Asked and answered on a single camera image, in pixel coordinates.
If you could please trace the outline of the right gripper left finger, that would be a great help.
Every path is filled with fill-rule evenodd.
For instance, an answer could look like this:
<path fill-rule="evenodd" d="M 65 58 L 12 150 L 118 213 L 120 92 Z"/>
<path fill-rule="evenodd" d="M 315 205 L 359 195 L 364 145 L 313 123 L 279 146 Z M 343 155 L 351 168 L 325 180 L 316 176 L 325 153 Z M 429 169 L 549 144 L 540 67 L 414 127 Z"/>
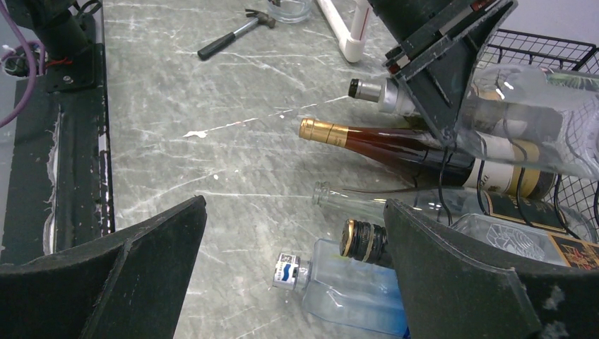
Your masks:
<path fill-rule="evenodd" d="M 206 200 L 28 263 L 1 266 L 2 338 L 172 338 Z"/>

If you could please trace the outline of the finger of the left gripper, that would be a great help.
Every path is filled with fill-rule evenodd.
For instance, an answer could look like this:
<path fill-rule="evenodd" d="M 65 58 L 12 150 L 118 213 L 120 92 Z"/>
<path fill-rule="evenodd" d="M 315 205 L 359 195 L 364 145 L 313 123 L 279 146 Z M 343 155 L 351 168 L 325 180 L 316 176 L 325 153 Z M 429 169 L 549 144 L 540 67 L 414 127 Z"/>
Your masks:
<path fill-rule="evenodd" d="M 490 35 L 518 5 L 517 1 L 494 2 L 455 37 L 441 38 L 393 75 L 444 145 L 456 140 L 455 125 L 475 62 Z"/>

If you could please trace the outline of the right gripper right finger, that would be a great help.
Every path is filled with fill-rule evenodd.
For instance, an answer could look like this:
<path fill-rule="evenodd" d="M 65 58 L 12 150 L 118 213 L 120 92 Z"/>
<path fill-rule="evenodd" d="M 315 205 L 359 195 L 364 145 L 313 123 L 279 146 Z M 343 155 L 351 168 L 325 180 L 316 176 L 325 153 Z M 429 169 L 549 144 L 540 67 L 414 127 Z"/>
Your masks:
<path fill-rule="evenodd" d="M 400 201 L 388 252 L 413 338 L 597 338 L 598 271 L 494 248 Z"/>

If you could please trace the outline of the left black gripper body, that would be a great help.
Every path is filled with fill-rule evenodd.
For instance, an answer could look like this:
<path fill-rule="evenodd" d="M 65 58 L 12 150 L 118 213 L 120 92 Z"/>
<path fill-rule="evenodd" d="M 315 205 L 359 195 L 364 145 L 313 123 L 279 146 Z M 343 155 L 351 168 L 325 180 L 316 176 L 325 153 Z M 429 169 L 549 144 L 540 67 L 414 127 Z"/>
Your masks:
<path fill-rule="evenodd" d="M 398 42 L 400 52 L 388 52 L 391 75 L 424 53 L 441 38 L 455 37 L 494 1 L 370 1 L 373 12 Z"/>

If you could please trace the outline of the clear bottle dark label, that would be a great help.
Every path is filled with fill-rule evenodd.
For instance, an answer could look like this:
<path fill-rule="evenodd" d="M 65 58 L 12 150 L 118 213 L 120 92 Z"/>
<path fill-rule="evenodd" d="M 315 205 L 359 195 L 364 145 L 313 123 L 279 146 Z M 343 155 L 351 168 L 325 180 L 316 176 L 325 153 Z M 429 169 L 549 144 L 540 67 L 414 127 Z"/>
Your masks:
<path fill-rule="evenodd" d="M 598 76 L 518 64 L 474 72 L 455 132 L 483 160 L 598 179 Z"/>

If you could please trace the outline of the clear bottle silver cap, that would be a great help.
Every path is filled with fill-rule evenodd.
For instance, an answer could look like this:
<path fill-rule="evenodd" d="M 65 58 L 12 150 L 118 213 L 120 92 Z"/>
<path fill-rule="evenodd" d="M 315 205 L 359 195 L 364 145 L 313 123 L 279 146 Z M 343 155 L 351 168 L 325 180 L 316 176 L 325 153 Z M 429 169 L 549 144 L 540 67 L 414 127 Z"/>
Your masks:
<path fill-rule="evenodd" d="M 312 0 L 268 0 L 268 14 L 281 23 L 300 23 L 312 12 Z"/>

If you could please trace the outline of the dark green wine bottle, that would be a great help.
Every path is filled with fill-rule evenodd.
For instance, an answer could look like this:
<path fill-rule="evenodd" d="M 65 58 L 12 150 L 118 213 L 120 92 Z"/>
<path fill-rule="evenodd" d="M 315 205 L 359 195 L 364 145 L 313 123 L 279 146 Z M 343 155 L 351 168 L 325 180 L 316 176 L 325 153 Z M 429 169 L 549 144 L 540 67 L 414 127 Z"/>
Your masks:
<path fill-rule="evenodd" d="M 398 114 L 405 120 L 402 129 L 429 131 L 426 121 L 421 117 L 403 90 L 390 79 L 382 83 L 371 83 L 353 78 L 348 88 L 348 96 L 357 100 L 377 103 L 377 109 L 383 113 Z"/>

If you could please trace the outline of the dark gold-foil wine bottle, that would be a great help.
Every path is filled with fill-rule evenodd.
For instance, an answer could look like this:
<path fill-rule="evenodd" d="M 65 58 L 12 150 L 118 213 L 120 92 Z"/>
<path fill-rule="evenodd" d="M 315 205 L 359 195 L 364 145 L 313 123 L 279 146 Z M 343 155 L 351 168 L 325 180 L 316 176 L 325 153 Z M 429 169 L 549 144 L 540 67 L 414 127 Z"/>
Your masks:
<path fill-rule="evenodd" d="M 539 199 L 549 194 L 556 179 L 550 172 L 482 161 L 456 148 L 445 149 L 422 130 L 342 126 L 304 118 L 298 135 L 359 153 L 417 181 Z"/>

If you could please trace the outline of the blue square glass bottle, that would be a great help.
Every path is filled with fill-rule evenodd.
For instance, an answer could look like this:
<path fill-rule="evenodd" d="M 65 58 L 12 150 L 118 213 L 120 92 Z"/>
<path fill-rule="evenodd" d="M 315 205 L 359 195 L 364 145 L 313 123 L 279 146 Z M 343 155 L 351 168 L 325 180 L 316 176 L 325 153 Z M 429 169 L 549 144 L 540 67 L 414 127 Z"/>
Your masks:
<path fill-rule="evenodd" d="M 410 337 L 395 271 L 342 257 L 332 240 L 315 241 L 307 260 L 279 254 L 272 285 L 301 292 L 303 310 L 325 321 Z"/>

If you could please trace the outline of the clear square bottle black cap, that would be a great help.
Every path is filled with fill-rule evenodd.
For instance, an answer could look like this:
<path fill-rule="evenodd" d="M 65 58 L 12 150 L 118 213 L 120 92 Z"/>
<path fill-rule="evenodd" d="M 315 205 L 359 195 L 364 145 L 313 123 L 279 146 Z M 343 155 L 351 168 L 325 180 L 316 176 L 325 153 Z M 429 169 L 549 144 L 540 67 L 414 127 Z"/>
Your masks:
<path fill-rule="evenodd" d="M 598 269 L 598 245 L 570 236 L 470 213 L 450 229 L 494 248 L 522 257 L 584 270 Z M 393 268 L 385 227 L 349 219 L 339 243 L 340 255 L 384 268 Z"/>

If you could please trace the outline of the clear slim empty bottle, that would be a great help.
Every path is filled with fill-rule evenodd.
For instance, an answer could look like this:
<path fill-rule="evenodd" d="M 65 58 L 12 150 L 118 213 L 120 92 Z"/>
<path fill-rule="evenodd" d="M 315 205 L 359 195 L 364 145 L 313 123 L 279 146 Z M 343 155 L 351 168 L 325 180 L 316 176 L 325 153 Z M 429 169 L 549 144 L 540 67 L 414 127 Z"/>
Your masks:
<path fill-rule="evenodd" d="M 550 232 L 578 236 L 584 241 L 598 243 L 598 233 L 590 218 L 582 213 L 544 201 L 517 198 L 508 194 L 481 191 L 465 187 L 446 187 L 439 195 L 438 188 L 410 188 L 395 191 L 367 191 L 334 187 L 328 182 L 315 183 L 312 203 L 322 208 L 337 208 L 351 215 L 369 216 L 384 220 L 387 200 L 396 199 L 442 224 L 469 213 L 489 213 L 492 217 L 532 226 Z"/>

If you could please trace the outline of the white PVC pipe frame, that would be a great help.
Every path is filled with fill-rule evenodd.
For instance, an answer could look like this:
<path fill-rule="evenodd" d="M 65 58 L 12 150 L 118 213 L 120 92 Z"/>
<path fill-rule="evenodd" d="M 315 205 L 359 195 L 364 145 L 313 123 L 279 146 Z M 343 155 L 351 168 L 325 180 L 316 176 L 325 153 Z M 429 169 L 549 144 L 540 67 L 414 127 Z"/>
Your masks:
<path fill-rule="evenodd" d="M 356 7 L 349 28 L 331 0 L 317 0 L 316 2 L 336 36 L 339 50 L 345 60 L 349 63 L 359 62 L 363 56 L 367 26 L 372 15 L 372 7 L 368 1 L 355 1 Z"/>

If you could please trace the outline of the black handled metal tool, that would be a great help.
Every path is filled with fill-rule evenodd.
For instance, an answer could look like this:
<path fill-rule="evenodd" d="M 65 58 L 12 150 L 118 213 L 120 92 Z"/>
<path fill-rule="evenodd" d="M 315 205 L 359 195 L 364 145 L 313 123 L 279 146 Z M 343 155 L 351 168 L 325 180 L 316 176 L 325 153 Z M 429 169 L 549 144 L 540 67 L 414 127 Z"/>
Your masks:
<path fill-rule="evenodd" d="M 275 27 L 275 18 L 271 17 L 267 13 L 249 8 L 246 8 L 244 11 L 245 16 L 250 18 L 250 21 L 245 23 L 242 27 L 223 35 L 222 37 L 214 40 L 210 44 L 198 50 L 197 55 L 200 60 L 205 61 L 210 59 L 213 55 L 230 46 L 238 37 L 241 37 L 259 25 L 266 26 L 270 29 Z"/>

